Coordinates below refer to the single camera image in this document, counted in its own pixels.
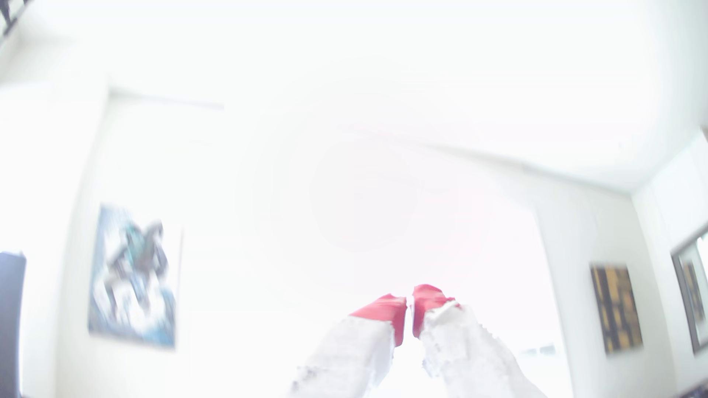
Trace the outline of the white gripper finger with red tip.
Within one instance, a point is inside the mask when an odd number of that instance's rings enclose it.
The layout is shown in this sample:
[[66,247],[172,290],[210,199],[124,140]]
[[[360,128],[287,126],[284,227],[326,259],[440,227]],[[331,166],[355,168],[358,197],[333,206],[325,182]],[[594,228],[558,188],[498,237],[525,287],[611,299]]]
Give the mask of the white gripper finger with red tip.
[[403,343],[406,297],[385,294],[335,324],[299,366],[289,397],[367,397]]
[[413,288],[413,335],[423,345],[424,368],[445,383],[448,397],[545,397],[472,309],[437,287]]

